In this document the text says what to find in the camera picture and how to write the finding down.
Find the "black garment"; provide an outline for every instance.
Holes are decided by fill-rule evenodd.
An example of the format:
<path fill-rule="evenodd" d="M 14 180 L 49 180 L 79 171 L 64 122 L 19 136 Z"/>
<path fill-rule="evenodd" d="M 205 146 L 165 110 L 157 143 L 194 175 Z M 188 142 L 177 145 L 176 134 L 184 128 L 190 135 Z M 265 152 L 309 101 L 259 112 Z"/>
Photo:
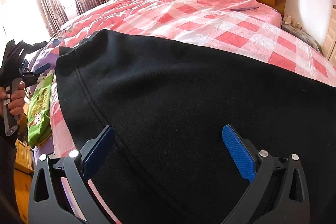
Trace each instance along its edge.
<path fill-rule="evenodd" d="M 23 224 L 16 204 L 14 164 L 16 156 L 13 137 L 5 137 L 5 125 L 0 117 L 0 224 Z"/>
<path fill-rule="evenodd" d="M 334 87 L 238 54 L 108 30 L 60 55 L 58 97 L 75 145 L 107 124 L 117 132 L 93 182 L 123 224 L 221 223 L 248 186 L 221 138 L 228 123 L 257 149 L 298 154 L 311 223 L 334 221 Z"/>

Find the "black mechanical device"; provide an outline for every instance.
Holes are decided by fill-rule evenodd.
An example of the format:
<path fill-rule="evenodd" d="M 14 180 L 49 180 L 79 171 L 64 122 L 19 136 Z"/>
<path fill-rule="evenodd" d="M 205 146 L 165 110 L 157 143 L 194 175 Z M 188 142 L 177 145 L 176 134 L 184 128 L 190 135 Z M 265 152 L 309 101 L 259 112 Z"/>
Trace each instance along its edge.
<path fill-rule="evenodd" d="M 7 105 L 11 102 L 11 94 L 18 90 L 21 81 L 26 86 L 37 84 L 37 80 L 41 73 L 50 67 L 46 64 L 34 72 L 28 71 L 28 61 L 25 60 L 26 54 L 35 52 L 47 44 L 46 41 L 29 45 L 23 41 L 17 45 L 14 40 L 7 43 L 5 53 L 0 68 L 0 86 L 6 89 L 7 99 L 2 100 L 3 119 L 5 123 L 5 133 L 7 136 L 12 135 L 18 128 L 17 119 L 14 117 Z"/>
<path fill-rule="evenodd" d="M 308 189 L 299 157 L 292 154 L 287 159 L 277 158 L 266 150 L 257 150 L 231 125 L 223 128 L 222 136 L 242 177 L 250 181 L 222 224 L 309 224 Z M 87 184 L 97 173 L 114 140 L 114 129 L 106 126 L 80 151 L 72 150 L 59 159 L 41 155 L 31 184 L 29 223 L 115 224 Z M 68 179 L 86 220 L 74 215 L 61 177 Z"/>

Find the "finger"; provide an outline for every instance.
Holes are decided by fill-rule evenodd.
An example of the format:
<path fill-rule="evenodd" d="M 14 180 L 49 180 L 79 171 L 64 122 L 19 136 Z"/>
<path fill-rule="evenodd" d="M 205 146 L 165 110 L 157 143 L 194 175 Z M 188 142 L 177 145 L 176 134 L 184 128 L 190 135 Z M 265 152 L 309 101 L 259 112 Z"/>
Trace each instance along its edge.
<path fill-rule="evenodd" d="M 10 113 L 11 113 L 13 116 L 16 116 L 16 115 L 22 115 L 22 113 L 23 113 L 23 106 L 13 108 L 13 109 L 10 111 Z"/>
<path fill-rule="evenodd" d="M 25 82 L 22 82 L 22 81 L 21 81 L 20 84 L 19 84 L 19 90 L 24 90 L 25 87 L 26 87 Z"/>
<path fill-rule="evenodd" d="M 17 90 L 11 95 L 11 99 L 14 101 L 19 98 L 23 98 L 26 95 L 26 92 L 24 90 Z"/>
<path fill-rule="evenodd" d="M 7 105 L 7 107 L 9 108 L 9 109 L 14 109 L 14 108 L 16 108 L 16 107 L 23 107 L 25 105 L 25 99 L 24 98 L 19 98 L 19 99 L 16 99 L 16 100 L 14 100 L 14 101 L 12 101 L 12 102 L 10 102 L 8 105 Z"/>
<path fill-rule="evenodd" d="M 1 99 L 6 99 L 7 98 L 7 93 L 2 86 L 0 86 L 0 98 Z"/>

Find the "metal screw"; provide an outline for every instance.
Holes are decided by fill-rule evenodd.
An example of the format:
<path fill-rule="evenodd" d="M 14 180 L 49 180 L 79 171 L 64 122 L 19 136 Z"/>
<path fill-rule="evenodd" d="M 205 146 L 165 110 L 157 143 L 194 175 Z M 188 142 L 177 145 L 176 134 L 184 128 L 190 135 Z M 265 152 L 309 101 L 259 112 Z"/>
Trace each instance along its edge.
<path fill-rule="evenodd" d="M 69 153 L 69 157 L 70 157 L 70 158 L 76 158 L 76 157 L 78 156 L 78 154 L 79 154 L 79 151 L 78 151 L 78 150 L 72 150 L 72 151 L 70 151 L 70 153 Z"/>
<path fill-rule="evenodd" d="M 42 154 L 42 155 L 39 157 L 39 160 L 40 160 L 40 161 L 44 161 L 46 158 L 47 158 L 47 155 L 46 155 L 46 154 Z"/>
<path fill-rule="evenodd" d="M 293 160 L 299 160 L 299 156 L 297 154 L 292 154 L 292 159 Z"/>
<path fill-rule="evenodd" d="M 259 155 L 262 157 L 267 157 L 268 156 L 268 152 L 266 150 L 260 150 L 259 151 Z"/>

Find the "pink comforter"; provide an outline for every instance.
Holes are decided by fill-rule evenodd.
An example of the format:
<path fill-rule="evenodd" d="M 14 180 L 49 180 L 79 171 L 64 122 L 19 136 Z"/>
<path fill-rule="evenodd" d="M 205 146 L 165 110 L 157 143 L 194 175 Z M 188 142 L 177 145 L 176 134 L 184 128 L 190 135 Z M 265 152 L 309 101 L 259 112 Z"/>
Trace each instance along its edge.
<path fill-rule="evenodd" d="M 235 52 L 336 86 L 334 67 L 319 53 L 279 27 L 281 16 L 256 0 L 119 0 L 79 16 L 33 60 L 50 62 L 59 46 L 76 46 L 101 29 L 151 35 Z M 75 148 L 52 86 L 51 126 L 55 153 Z"/>

